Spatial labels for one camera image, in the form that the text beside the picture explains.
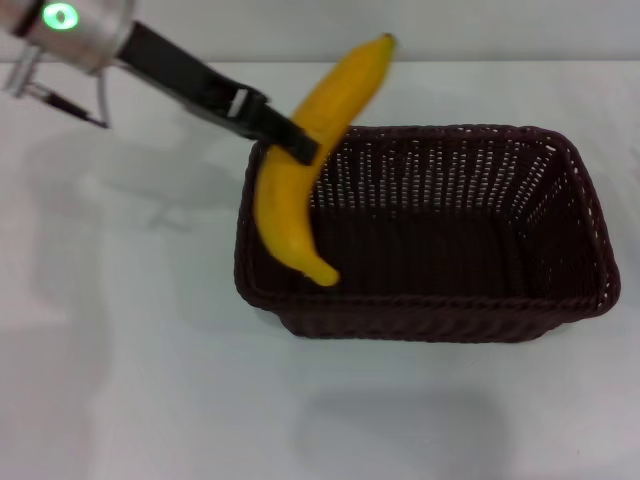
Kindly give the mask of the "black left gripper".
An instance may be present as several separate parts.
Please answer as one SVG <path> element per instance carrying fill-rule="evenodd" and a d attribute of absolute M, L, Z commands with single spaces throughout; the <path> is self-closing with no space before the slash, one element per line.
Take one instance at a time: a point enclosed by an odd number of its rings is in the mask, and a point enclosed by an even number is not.
<path fill-rule="evenodd" d="M 243 138 L 282 148 L 311 166 L 319 144 L 266 96 L 210 68 L 145 24 L 135 21 L 117 59 L 135 77 L 170 96 L 195 116 Z"/>

